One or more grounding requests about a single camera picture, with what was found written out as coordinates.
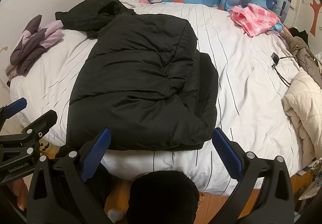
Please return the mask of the person left hand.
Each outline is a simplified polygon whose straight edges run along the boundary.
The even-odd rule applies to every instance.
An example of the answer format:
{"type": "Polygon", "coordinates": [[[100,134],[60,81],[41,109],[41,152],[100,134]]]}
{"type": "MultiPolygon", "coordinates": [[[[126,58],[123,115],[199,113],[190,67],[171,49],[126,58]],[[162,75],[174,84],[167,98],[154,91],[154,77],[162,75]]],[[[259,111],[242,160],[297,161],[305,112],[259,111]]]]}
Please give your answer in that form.
{"type": "Polygon", "coordinates": [[[28,188],[24,179],[18,179],[12,182],[11,191],[16,196],[18,208],[22,211],[27,206],[28,188]]]}

